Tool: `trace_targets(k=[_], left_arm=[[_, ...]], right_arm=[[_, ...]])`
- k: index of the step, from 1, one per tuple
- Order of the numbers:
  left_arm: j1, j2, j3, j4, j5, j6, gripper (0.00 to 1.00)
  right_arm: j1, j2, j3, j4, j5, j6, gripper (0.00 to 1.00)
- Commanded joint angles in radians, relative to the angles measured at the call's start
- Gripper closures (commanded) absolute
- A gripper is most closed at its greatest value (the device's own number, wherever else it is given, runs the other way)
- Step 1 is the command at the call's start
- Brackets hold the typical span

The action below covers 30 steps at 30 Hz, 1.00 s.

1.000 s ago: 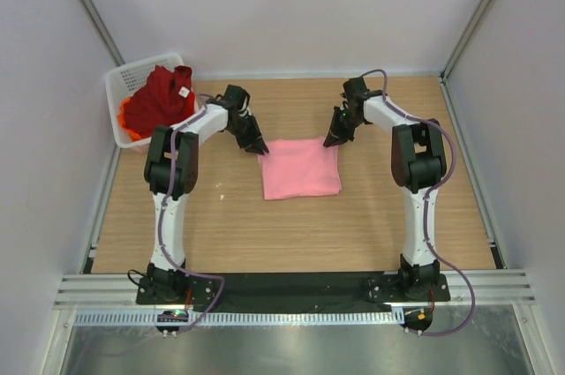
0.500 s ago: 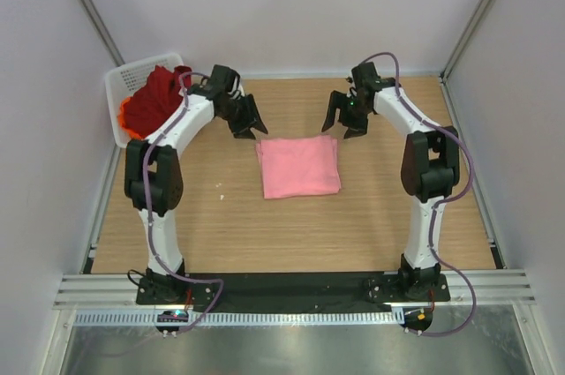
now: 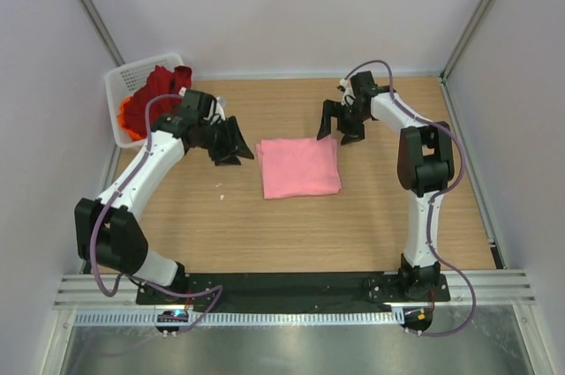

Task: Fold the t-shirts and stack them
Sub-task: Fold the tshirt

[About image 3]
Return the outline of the pink t shirt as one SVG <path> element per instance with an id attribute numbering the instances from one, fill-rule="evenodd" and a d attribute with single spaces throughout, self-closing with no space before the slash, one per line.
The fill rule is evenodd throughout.
<path id="1" fill-rule="evenodd" d="M 263 139 L 256 152 L 265 199 L 331 195 L 342 188 L 331 137 Z"/>

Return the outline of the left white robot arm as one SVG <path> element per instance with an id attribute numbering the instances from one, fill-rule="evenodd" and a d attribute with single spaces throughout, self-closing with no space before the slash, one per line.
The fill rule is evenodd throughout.
<path id="1" fill-rule="evenodd" d="M 147 137 L 124 172 L 96 199 L 81 199 L 74 209 L 78 254 L 90 264 L 107 297 L 118 287 L 104 284 L 101 268 L 148 286 L 167 304 L 195 297 L 185 267 L 150 248 L 139 218 L 163 178 L 189 150 L 207 151 L 216 166 L 254 157 L 237 119 L 226 115 L 222 99 L 194 89 L 170 98 L 175 105 L 169 113 L 154 121 L 144 114 Z"/>

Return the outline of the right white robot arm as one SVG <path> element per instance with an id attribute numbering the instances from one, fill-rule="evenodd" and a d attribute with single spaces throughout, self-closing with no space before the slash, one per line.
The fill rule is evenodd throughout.
<path id="1" fill-rule="evenodd" d="M 449 125 L 430 121 L 409 107 L 390 86 L 378 86 L 370 71 L 340 80 L 340 101 L 325 100 L 317 139 L 327 137 L 332 120 L 347 145 L 365 138 L 365 121 L 383 122 L 398 135 L 396 174 L 409 193 L 409 227 L 397 285 L 407 300 L 424 300 L 440 282 L 441 264 L 430 247 L 437 238 L 440 193 L 455 174 Z"/>

